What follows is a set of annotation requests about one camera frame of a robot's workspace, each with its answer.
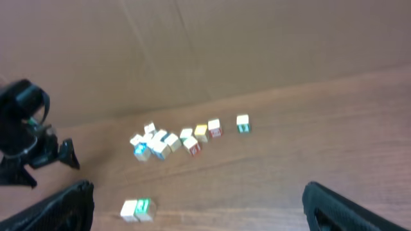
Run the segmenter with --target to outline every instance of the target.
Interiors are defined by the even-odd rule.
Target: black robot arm
[[[49,111],[49,96],[28,80],[20,80],[0,89],[0,185],[27,185],[37,182],[25,170],[61,161],[79,169],[73,142],[66,139],[58,147],[57,136],[50,132],[51,125],[44,126]],[[41,122],[33,115],[44,107]]]

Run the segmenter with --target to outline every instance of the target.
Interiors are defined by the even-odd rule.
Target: pile of blocks
[[[249,115],[237,116],[237,130],[239,133],[251,132]],[[143,162],[151,155],[165,160],[170,153],[177,151],[181,146],[185,147],[190,155],[195,156],[201,150],[199,142],[207,143],[210,139],[223,135],[219,119],[210,119],[207,124],[198,124],[195,130],[183,128],[180,136],[163,129],[157,131],[153,122],[144,126],[144,132],[144,136],[136,134],[130,139],[134,147],[134,155],[137,160]]]
[[[239,133],[250,133],[251,126],[249,115],[237,116],[237,130]],[[207,124],[198,124],[195,130],[183,128],[180,136],[169,133],[166,130],[156,130],[153,122],[144,126],[144,135],[135,134],[130,143],[134,147],[134,155],[137,160],[145,162],[151,155],[161,160],[177,151],[181,146],[191,156],[196,156],[201,151],[200,143],[207,143],[210,139],[221,137],[223,129],[219,119],[210,119]],[[149,198],[128,200],[121,210],[121,217],[127,222],[152,221],[155,213],[155,205]]]

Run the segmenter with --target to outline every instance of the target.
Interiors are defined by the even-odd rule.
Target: table surface
[[[81,170],[30,169],[39,186],[1,188],[0,218],[85,178],[95,185],[92,230],[308,230],[301,196],[314,180],[411,228],[410,73],[403,67],[60,129],[60,139],[73,138]],[[237,133],[242,113],[250,134]],[[143,163],[132,154],[128,141],[147,121],[179,133],[214,117],[224,134],[197,157],[181,148]],[[156,202],[155,221],[125,223],[123,202],[142,197]]]

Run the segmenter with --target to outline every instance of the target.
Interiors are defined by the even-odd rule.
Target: wood grain
[[[34,190],[0,191],[0,217],[78,179],[95,183],[93,230],[307,230],[301,196],[318,181],[411,228],[411,66],[190,107],[130,115],[59,130],[82,165],[30,171]],[[252,133],[235,117],[248,113]],[[128,140],[143,123],[178,132],[219,117],[224,135],[198,157],[183,149],[166,161],[138,162]],[[153,223],[127,224],[124,200],[151,197]]]
[[[90,123],[411,64],[409,0],[2,0],[0,76]]]

